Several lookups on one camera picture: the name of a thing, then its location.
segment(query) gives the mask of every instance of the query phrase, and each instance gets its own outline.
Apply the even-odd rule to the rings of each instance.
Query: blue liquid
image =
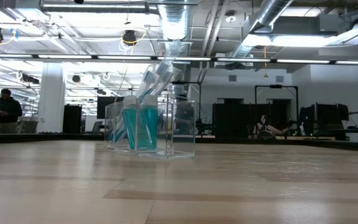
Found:
[[[126,108],[123,111],[124,124],[127,130],[127,137],[129,147],[135,149],[135,134],[136,134],[136,109]],[[150,140],[149,134],[146,129],[145,119],[142,117],[142,113],[139,116],[137,130],[137,150],[149,150],[153,148],[152,141]]]
[[[146,126],[149,131],[149,136],[152,141],[150,150],[157,149],[157,132],[158,132],[158,109],[155,106],[144,106],[141,109],[141,114],[145,118]]]

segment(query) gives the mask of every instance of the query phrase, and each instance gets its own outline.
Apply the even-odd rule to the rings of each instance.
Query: clear acrylic container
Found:
[[[124,103],[108,105],[104,132],[106,147],[115,152],[159,159],[194,157],[195,106],[195,101],[188,98],[169,94],[160,95],[157,105],[158,115],[153,116],[157,119],[155,120],[145,118],[144,98],[138,98],[134,116],[135,144],[132,142],[130,147],[131,138],[128,138],[123,118]],[[149,139],[152,146],[144,147],[142,143],[145,139]]]

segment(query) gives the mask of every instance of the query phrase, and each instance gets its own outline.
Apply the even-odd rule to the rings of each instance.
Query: dark jacket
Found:
[[[0,98],[0,111],[9,113],[8,116],[0,116],[0,123],[17,122],[17,117],[23,115],[20,103],[12,97],[9,99]]]

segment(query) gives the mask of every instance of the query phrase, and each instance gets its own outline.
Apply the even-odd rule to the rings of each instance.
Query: white column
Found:
[[[66,73],[62,63],[44,63],[41,78],[37,132],[63,131]]]

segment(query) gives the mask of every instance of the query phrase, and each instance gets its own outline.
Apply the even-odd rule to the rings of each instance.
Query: plastic bottle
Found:
[[[127,131],[129,147],[135,149],[137,97],[134,95],[126,96],[123,103],[124,111],[122,116]],[[139,112],[137,119],[137,150],[147,150],[151,147],[153,147],[152,141],[147,132],[144,115]]]
[[[157,132],[158,132],[158,96],[147,95],[142,105],[141,113],[145,118],[146,127],[149,132],[152,148],[157,149]]]

